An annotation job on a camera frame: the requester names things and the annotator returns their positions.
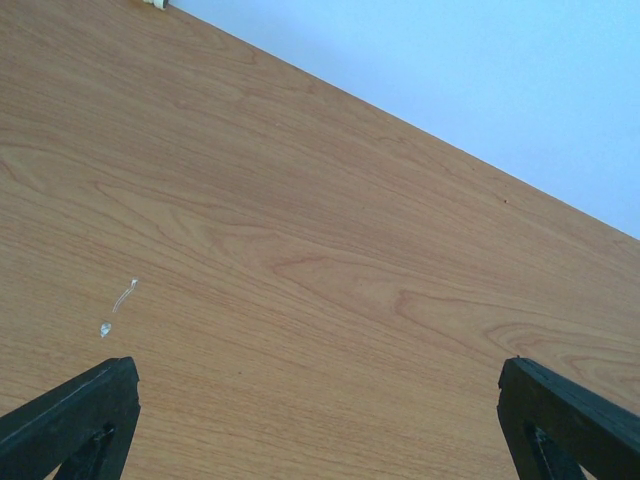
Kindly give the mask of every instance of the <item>white wall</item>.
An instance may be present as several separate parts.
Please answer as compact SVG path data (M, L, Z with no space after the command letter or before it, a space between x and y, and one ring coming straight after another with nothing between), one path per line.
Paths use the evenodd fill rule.
M640 1L174 0L640 239Z

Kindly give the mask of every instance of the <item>small white object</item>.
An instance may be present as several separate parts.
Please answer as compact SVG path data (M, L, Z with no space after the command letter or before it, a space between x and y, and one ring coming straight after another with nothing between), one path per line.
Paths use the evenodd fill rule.
M165 0L144 0L144 3L152 3L154 7L164 10L169 2L165 3Z
M136 277L133 277L131 279L131 286L127 288L122 295L120 295L120 298L116 301L115 305L113 306L113 310L112 310L113 313L116 313L118 311L120 304L124 302L125 298L127 298L131 292L133 292L137 284L138 284L138 279Z
M102 338L106 337L107 335L109 335L109 332L111 331L111 324L109 322L105 322L102 324L102 326L100 327L100 336Z

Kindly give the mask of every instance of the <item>wooden surface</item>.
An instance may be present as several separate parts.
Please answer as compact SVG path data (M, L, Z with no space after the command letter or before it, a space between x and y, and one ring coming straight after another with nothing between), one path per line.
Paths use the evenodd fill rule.
M0 414L132 355L127 479L513 479L506 358L640 410L638 241L174 8L0 42Z

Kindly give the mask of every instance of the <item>laminate board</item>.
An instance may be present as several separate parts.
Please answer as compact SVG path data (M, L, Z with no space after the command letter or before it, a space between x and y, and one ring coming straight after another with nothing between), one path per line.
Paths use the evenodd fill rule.
M506 358L640 410L637 240L175 8L0 42L0 414L131 355L124 478L507 479Z

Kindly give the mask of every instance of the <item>white scratch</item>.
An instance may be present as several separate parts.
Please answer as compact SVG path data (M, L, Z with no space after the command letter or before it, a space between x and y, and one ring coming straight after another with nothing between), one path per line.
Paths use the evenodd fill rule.
M131 279L131 286L127 288L122 295L120 295L120 298L113 306L113 310L112 310L113 313L116 313L118 311L118 308L120 308L120 304L124 302L124 300L129 296L129 294L131 294L131 292L133 292L137 284L138 284L138 279L136 277L133 277Z
M102 338L106 337L111 331L111 324L109 322L105 322L100 327L100 336Z

